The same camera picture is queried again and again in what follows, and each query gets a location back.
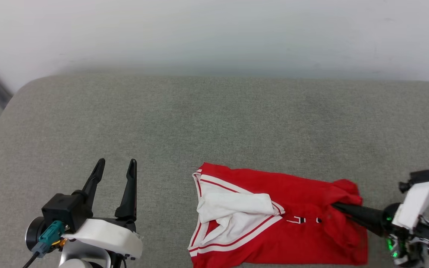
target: black mount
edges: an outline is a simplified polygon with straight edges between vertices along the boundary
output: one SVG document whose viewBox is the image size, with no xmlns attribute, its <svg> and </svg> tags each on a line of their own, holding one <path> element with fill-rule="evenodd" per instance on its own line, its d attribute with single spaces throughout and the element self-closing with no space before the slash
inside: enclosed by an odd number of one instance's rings
<svg viewBox="0 0 429 268">
<path fill-rule="evenodd" d="M 398 189 L 402 194 L 410 190 L 417 183 L 429 182 L 429 170 L 420 170 L 410 173 L 410 179 L 407 182 L 399 182 Z"/>
<path fill-rule="evenodd" d="M 76 190 L 71 195 L 56 194 L 42 207 L 43 217 L 34 219 L 26 232 L 26 246 L 29 250 L 37 244 L 39 236 L 55 220 L 67 225 L 67 233 L 77 232 L 85 220 L 89 218 L 102 219 L 130 231 L 136 231 L 137 161 L 135 159 L 130 160 L 124 196 L 120 206 L 115 211 L 115 218 L 93 217 L 92 204 L 97 185 L 102 180 L 104 167 L 105 159 L 101 158 L 97 161 L 82 190 Z"/>
</svg>

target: gray couch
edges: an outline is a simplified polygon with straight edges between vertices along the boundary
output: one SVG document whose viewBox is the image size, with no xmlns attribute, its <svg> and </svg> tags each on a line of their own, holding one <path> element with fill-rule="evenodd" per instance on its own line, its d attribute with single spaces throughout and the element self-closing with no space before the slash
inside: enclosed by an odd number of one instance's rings
<svg viewBox="0 0 429 268">
<path fill-rule="evenodd" d="M 129 160 L 139 163 L 144 252 L 129 266 L 190 267 L 191 174 L 203 161 L 346 178 L 371 207 L 401 201 L 398 181 L 429 169 L 429 83 L 109 74 L 32 81 L 0 118 L 0 267 L 27 261 L 28 224 L 54 194 L 80 189 L 101 157 L 100 217 L 119 205 Z M 368 267 L 391 267 L 384 241 L 370 236 L 369 244 Z M 31 267 L 56 267 L 58 257 Z"/>
</svg>

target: teal connector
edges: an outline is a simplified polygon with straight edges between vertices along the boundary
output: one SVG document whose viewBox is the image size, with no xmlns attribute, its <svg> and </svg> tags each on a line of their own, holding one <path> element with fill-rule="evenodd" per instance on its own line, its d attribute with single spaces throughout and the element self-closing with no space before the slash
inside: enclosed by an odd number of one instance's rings
<svg viewBox="0 0 429 268">
<path fill-rule="evenodd" d="M 49 227 L 44 231 L 44 233 L 39 236 L 38 243 L 31 249 L 31 252 L 38 254 L 39 258 L 44 257 L 49 251 L 54 242 L 61 239 L 61 235 L 65 232 L 65 226 L 61 221 L 54 221 Z"/>
</svg>

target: white stripe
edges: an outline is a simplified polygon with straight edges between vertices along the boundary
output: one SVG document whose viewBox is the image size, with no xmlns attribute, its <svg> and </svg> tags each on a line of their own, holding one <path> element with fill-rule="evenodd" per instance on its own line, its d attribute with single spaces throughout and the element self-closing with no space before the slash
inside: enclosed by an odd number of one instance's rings
<svg viewBox="0 0 429 268">
<path fill-rule="evenodd" d="M 274 205 L 276 205 L 281 211 L 280 211 L 280 214 L 282 215 L 282 214 L 284 214 L 284 213 L 286 213 L 286 211 L 284 210 L 284 207 L 282 207 L 281 205 L 279 205 L 277 202 L 274 202 L 273 200 L 271 200 L 271 202 L 274 204 Z"/>
<path fill-rule="evenodd" d="M 218 179 L 216 177 L 210 176 L 210 175 L 205 175 L 205 174 L 201 174 L 201 180 L 206 180 L 206 181 L 210 181 L 210 182 L 214 182 L 216 184 L 222 185 L 226 188 L 229 188 L 231 190 L 237 191 L 238 193 L 242 193 L 242 194 L 252 194 L 251 192 L 249 192 L 248 190 L 245 190 L 239 186 L 236 186 L 234 184 L 231 184 L 229 182 L 225 182 L 221 179 Z"/>
<path fill-rule="evenodd" d="M 193 246 L 198 245 L 201 243 L 201 241 L 203 241 L 203 239 L 206 237 L 206 232 L 208 231 L 209 225 L 210 225 L 209 223 L 202 223 L 201 224 L 200 232 L 198 233 L 198 236 L 194 240 Z"/>
<path fill-rule="evenodd" d="M 295 218 L 296 220 L 298 220 L 298 221 L 291 221 L 291 220 L 286 220 L 286 221 L 288 221 L 288 222 L 292 222 L 292 223 L 296 223 L 296 224 L 301 224 L 301 223 L 302 223 L 302 222 L 301 222 L 301 217 L 294 216 L 294 218 Z"/>
<path fill-rule="evenodd" d="M 200 217 L 198 217 L 198 222 L 196 223 L 196 228 L 194 229 L 194 233 L 193 233 L 193 235 L 191 236 L 190 243 L 189 243 L 189 245 L 188 245 L 188 246 L 194 245 L 194 243 L 193 243 L 193 239 L 194 239 L 194 236 L 195 236 L 195 234 L 196 234 L 196 231 L 198 230 L 199 225 L 200 225 Z"/>
<path fill-rule="evenodd" d="M 197 195 L 198 201 L 201 198 L 200 189 L 198 187 L 198 183 L 200 183 L 200 177 L 201 177 L 201 173 L 199 173 L 199 172 L 193 173 L 194 185 L 196 186 L 196 193 L 198 194 Z"/>
<path fill-rule="evenodd" d="M 269 226 L 272 224 L 275 224 L 277 221 L 282 219 L 281 216 L 274 216 L 271 219 L 269 219 L 267 222 L 265 222 L 263 225 L 261 225 L 256 231 L 250 233 L 248 236 L 244 237 L 240 241 L 236 242 L 235 244 L 232 244 L 231 246 L 208 246 L 207 248 L 199 248 L 196 251 L 190 252 L 190 256 L 196 256 L 198 253 L 206 253 L 209 251 L 232 251 L 234 249 L 239 248 L 240 246 L 243 246 L 247 242 L 251 241 L 254 237 L 258 236 L 260 233 L 262 233 L 264 230 L 266 230 Z"/>
</svg>

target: robotic arm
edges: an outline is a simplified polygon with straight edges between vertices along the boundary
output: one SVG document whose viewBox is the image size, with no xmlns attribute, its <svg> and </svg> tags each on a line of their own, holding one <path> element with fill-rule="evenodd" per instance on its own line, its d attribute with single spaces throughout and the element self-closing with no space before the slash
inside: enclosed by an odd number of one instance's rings
<svg viewBox="0 0 429 268">
<path fill-rule="evenodd" d="M 85 258 L 98 259 L 106 268 L 120 268 L 125 260 L 142 254 L 142 242 L 136 233 L 137 162 L 132 159 L 127 183 L 115 218 L 93 217 L 92 203 L 97 184 L 102 180 L 105 160 L 97 162 L 82 190 L 71 195 L 56 194 L 42 207 L 26 231 L 26 246 L 33 253 L 27 268 L 37 258 L 56 249 L 62 252 L 61 268 L 101 268 Z"/>
<path fill-rule="evenodd" d="M 333 207 L 385 237 L 395 265 L 429 268 L 429 221 L 423 216 L 429 206 L 429 170 L 411 173 L 407 183 L 399 183 L 399 189 L 407 192 L 404 202 L 384 210 L 341 203 Z"/>
</svg>

